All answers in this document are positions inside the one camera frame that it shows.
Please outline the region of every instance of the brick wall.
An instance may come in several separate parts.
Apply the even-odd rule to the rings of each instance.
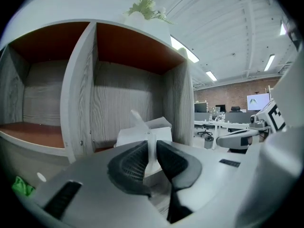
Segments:
[[[226,105],[226,111],[230,111],[232,106],[239,106],[241,109],[247,109],[247,95],[264,94],[265,88],[273,88],[278,82],[278,78],[267,78],[253,80],[238,84],[224,85],[209,89],[194,91],[194,101],[208,102],[209,106]]]

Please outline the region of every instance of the artificial plant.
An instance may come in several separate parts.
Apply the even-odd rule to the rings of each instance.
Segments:
[[[154,6],[154,0],[139,0],[138,3],[133,4],[127,14],[131,15],[133,12],[140,12],[145,20],[161,19],[169,24],[173,24],[171,21],[167,20],[166,15],[164,14],[165,8],[154,10]]]

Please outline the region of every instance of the display screen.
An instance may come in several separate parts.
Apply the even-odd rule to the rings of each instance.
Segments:
[[[269,103],[269,94],[247,95],[247,107],[249,111],[261,110]]]

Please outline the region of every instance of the fluorescent light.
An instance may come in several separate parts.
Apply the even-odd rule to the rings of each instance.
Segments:
[[[281,23],[281,31],[280,31],[280,36],[281,35],[286,35],[286,29],[285,29],[285,27],[284,27],[284,24],[283,23]]]
[[[275,55],[274,55],[274,54],[270,55],[269,60],[268,60],[268,62],[267,62],[267,65],[266,65],[264,71],[267,71],[267,70],[269,69],[269,67],[270,67],[270,65],[272,64],[272,61],[273,61],[274,59],[275,59]]]
[[[177,41],[173,37],[171,37],[171,44],[172,44],[172,47],[177,50],[180,48],[185,48],[187,51],[187,56],[192,62],[197,63],[199,61],[199,59],[192,52],[190,52],[190,50],[188,48],[186,48],[183,44],[181,44],[179,41]]]
[[[213,73],[211,73],[211,71],[206,72],[206,74],[207,74],[213,81],[217,81],[217,78],[215,78],[215,76],[213,75]]]

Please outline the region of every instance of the plant pot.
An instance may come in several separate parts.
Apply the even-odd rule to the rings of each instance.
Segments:
[[[145,32],[171,45],[169,24],[161,19],[151,19],[145,21]]]
[[[140,30],[144,30],[145,19],[142,13],[136,11],[127,17],[124,24]]]

